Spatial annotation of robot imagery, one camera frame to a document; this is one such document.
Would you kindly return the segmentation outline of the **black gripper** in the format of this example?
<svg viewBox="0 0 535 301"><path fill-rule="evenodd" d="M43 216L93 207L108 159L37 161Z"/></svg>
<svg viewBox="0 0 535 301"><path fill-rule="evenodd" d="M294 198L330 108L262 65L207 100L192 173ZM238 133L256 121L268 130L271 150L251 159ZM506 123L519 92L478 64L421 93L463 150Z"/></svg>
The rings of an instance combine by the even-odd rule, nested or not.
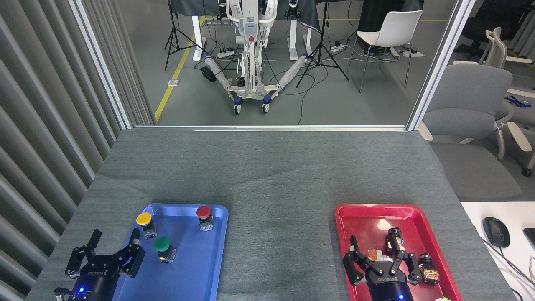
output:
<svg viewBox="0 0 535 301"><path fill-rule="evenodd" d="M113 255L114 269L82 268L82 261L95 262L95 248L99 243L102 232L95 229L89 242L82 247L75 247L69 257L65 275L71 279L78 278L73 287L70 301L110 301L113 299L119 275L135 278L145 257L145 250L139 243L141 231L132 230L130 240L126 246Z"/></svg>
<svg viewBox="0 0 535 301"><path fill-rule="evenodd" d="M359 245L355 235L350 236L350 247L343 257L342 262L346 271L348 280L352 286L357 286L364 279L364 274L359 272L354 263L366 271L367 269L367 286L369 295L373 301L407 301L408 285L417 285L422 280L422 273L418 269L417 258L414 253L408 252L401 245L401 238L387 238L387 253L395 257L395 261L389 269L389 273L383 275L376 274L377 267L368 257L359 251ZM408 267L409 276L399 270L401 261L404 261Z"/></svg>

